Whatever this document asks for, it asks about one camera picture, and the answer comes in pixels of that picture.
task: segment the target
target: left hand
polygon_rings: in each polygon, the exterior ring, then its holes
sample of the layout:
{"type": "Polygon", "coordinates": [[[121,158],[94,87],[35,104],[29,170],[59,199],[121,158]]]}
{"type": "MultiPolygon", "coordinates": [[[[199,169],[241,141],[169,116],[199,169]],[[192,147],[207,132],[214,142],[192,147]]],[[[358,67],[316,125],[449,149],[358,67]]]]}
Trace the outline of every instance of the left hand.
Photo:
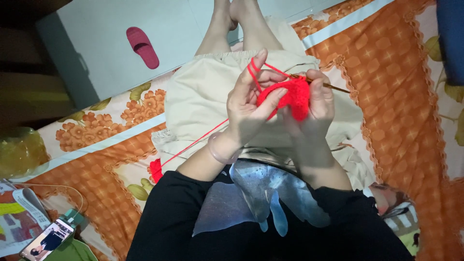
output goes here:
{"type": "MultiPolygon", "coordinates": [[[[255,56],[254,62],[257,68],[261,69],[263,67],[267,54],[267,50],[263,49],[255,56]]],[[[287,79],[286,76],[274,70],[260,70],[256,73],[256,77],[262,88],[287,79]]],[[[266,122],[269,115],[277,107],[280,98],[287,93],[287,89],[275,89],[257,107],[256,100],[259,93],[253,77],[248,72],[248,69],[245,68],[239,75],[234,89],[229,93],[227,98],[229,126],[224,131],[240,147],[247,144],[259,133],[260,128],[266,122]]]]}

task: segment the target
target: crochet hook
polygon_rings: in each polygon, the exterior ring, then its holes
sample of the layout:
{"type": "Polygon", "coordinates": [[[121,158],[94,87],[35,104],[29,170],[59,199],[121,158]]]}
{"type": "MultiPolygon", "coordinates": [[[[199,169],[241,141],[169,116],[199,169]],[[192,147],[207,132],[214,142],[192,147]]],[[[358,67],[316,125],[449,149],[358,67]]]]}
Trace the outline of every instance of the crochet hook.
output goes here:
{"type": "MultiPolygon", "coordinates": [[[[292,77],[292,78],[298,78],[298,77],[300,77],[298,74],[289,74],[289,75],[290,75],[290,77],[292,77]]],[[[313,80],[310,79],[310,78],[308,78],[308,77],[306,77],[306,82],[308,82],[308,84],[310,84],[310,83],[313,82],[313,80]]],[[[350,92],[347,91],[347,90],[340,89],[340,88],[335,87],[335,86],[332,86],[332,85],[330,85],[330,84],[323,83],[323,86],[324,86],[324,87],[327,87],[327,88],[330,88],[330,89],[337,90],[337,91],[342,91],[342,92],[350,93],[350,92]]]]}

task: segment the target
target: pink bangle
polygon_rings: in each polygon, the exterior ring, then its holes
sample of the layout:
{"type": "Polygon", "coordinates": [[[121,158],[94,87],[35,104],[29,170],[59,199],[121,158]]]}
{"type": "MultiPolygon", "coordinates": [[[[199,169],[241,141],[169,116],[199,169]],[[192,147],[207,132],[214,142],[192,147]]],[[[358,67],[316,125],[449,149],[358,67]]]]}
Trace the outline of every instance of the pink bangle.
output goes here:
{"type": "Polygon", "coordinates": [[[211,134],[208,138],[208,147],[209,147],[209,152],[211,152],[211,155],[213,156],[214,159],[216,159],[217,161],[221,162],[222,164],[232,164],[232,163],[235,163],[238,159],[238,156],[240,155],[240,152],[237,151],[233,156],[232,158],[230,159],[224,159],[222,158],[221,156],[219,156],[219,154],[214,150],[213,148],[213,140],[215,137],[217,137],[218,135],[220,135],[222,132],[215,132],[213,134],[211,134]]]}

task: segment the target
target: black shirt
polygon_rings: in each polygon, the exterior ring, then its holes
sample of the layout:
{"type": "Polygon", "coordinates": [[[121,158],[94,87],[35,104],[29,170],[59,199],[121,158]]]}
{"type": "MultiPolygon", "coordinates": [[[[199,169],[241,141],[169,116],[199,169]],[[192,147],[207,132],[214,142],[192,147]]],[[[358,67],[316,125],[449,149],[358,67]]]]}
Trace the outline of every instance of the black shirt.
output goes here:
{"type": "MultiPolygon", "coordinates": [[[[230,165],[224,169],[228,173],[230,165]]],[[[213,182],[167,171],[152,189],[130,246],[127,261],[154,260],[414,260],[379,217],[374,198],[359,190],[313,190],[331,225],[301,222],[283,202],[288,220],[285,237],[277,233],[272,213],[269,229],[256,222],[202,232],[192,237],[196,219],[214,182],[232,183],[228,174],[213,182]]]]}

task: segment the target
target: beige pants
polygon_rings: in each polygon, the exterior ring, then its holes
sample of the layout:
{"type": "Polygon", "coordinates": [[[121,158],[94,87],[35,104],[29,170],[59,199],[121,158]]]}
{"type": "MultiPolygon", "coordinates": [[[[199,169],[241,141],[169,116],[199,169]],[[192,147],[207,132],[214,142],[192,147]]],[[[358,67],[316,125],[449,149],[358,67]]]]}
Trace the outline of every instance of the beige pants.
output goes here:
{"type": "MultiPolygon", "coordinates": [[[[318,69],[319,60],[306,56],[301,41],[284,20],[266,19],[285,50],[269,51],[267,63],[286,73],[318,69]]],[[[186,148],[227,118],[226,101],[239,74],[246,68],[256,51],[228,52],[195,56],[170,79],[165,98],[167,128],[153,133],[153,143],[161,153],[161,162],[186,148]]],[[[327,142],[335,159],[348,172],[354,189],[363,189],[375,181],[359,153],[339,143],[354,137],[362,123],[362,112],[346,93],[335,92],[335,119],[327,133],[327,142]]],[[[217,129],[222,131],[227,123],[217,129]]],[[[176,170],[193,153],[207,143],[207,138],[195,144],[163,167],[176,170]]],[[[242,151],[241,158],[253,158],[295,170],[290,159],[292,149],[282,116],[278,113],[242,151]]]]}

